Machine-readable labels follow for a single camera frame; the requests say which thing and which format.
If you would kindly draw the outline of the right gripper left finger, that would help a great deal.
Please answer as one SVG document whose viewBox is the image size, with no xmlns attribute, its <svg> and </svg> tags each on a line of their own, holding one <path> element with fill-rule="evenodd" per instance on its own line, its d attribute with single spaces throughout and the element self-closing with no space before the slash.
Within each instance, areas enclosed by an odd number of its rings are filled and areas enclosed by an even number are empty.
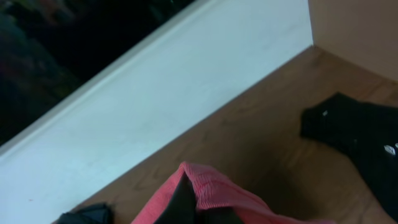
<svg viewBox="0 0 398 224">
<path fill-rule="evenodd" d="M 57 224 L 113 224 L 113 211 L 105 203 L 97 203 L 75 212 L 63 213 Z"/>
</svg>

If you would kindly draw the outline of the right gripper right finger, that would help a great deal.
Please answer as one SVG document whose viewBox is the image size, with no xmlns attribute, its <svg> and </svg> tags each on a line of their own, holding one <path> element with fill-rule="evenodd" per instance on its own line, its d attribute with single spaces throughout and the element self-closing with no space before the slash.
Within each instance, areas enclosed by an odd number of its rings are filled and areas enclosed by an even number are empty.
<svg viewBox="0 0 398 224">
<path fill-rule="evenodd" d="M 231 207 L 197 210 L 193 185 L 182 175 L 166 209 L 155 224 L 243 224 Z"/>
</svg>

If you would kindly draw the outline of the coral red t-shirt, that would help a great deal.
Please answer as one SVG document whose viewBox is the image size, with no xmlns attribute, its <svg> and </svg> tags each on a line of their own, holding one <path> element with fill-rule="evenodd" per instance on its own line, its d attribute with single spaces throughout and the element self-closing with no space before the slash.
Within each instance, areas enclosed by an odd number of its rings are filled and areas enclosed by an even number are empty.
<svg viewBox="0 0 398 224">
<path fill-rule="evenodd" d="M 133 223 L 154 223 L 166 209 L 177 185 L 186 174 L 193 185 L 197 210 L 231 207 L 237 216 L 249 224 L 309 224 L 274 213 L 258 196 L 242 189 L 227 176 L 210 166 L 183 162 L 154 193 Z"/>
</svg>

